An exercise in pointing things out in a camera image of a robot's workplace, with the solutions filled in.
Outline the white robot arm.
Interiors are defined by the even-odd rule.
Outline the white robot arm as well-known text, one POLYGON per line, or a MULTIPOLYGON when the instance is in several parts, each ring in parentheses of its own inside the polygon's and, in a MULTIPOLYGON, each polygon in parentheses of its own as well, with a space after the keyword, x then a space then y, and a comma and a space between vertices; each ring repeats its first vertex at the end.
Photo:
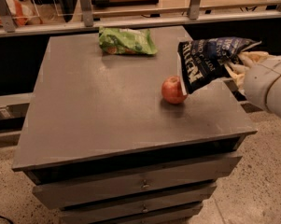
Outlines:
POLYGON ((238 58, 240 63, 224 66, 239 92, 252 105, 281 118, 281 55, 244 51, 238 58))

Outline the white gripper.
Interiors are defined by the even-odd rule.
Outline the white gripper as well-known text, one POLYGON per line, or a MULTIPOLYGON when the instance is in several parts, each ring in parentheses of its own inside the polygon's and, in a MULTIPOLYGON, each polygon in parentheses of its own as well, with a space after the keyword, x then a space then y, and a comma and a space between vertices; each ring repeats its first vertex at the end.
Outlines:
POLYGON ((244 51, 238 57, 243 64, 224 64, 238 91, 245 92, 246 99, 262 110, 281 112, 281 56, 244 51))

